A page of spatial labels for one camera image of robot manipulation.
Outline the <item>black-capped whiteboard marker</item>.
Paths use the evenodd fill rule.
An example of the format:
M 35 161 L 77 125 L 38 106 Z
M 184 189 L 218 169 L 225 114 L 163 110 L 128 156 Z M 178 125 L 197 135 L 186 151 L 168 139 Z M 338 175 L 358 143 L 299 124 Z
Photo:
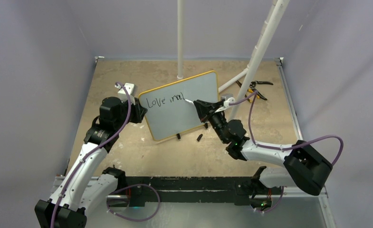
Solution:
M 194 102 L 191 101 L 191 100 L 185 99 L 185 101 L 188 102 L 188 103 L 190 103 L 190 104 L 194 104 Z

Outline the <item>black marker cap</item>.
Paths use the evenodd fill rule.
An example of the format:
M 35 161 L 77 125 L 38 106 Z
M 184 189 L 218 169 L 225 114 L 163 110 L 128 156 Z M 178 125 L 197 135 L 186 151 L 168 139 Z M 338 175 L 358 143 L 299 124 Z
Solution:
M 199 136 L 198 136 L 198 138 L 196 139 L 196 141 L 200 141 L 201 139 L 202 139 L 202 137 L 203 137 L 203 134 L 200 134 Z

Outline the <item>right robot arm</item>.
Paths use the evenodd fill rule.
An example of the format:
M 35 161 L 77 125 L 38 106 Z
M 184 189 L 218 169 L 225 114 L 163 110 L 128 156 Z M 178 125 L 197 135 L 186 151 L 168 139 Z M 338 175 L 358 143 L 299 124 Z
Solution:
M 251 129 L 245 130 L 241 120 L 226 119 L 225 110 L 240 104 L 235 98 L 221 99 L 215 103 L 195 100 L 192 104 L 196 108 L 199 120 L 211 124 L 233 159 L 262 161 L 285 168 L 289 181 L 270 183 L 266 176 L 259 175 L 251 181 L 255 192 L 263 193 L 271 187 L 287 186 L 292 183 L 307 194 L 320 194 L 337 160 L 328 161 L 312 144 L 332 138 L 332 135 L 308 142 L 298 140 L 295 144 L 260 142 L 255 140 Z

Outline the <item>yellow-framed whiteboard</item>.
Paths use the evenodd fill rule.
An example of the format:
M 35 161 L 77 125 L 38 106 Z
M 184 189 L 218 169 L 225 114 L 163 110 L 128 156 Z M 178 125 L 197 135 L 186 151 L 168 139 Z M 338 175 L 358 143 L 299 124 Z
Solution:
M 194 105 L 185 99 L 215 103 L 220 99 L 218 87 L 218 75 L 212 70 L 140 93 L 152 139 L 162 141 L 202 126 Z

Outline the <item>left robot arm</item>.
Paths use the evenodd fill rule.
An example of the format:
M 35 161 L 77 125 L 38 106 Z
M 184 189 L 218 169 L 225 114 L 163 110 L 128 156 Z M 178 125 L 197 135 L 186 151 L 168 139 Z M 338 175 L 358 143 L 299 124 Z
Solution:
M 125 172 L 113 167 L 106 168 L 94 184 L 89 183 L 119 138 L 119 132 L 127 123 L 141 123 L 146 113 L 138 98 L 102 100 L 99 116 L 87 131 L 72 168 L 49 199 L 39 200 L 35 205 L 42 228 L 83 228 L 109 193 L 121 194 L 126 190 Z

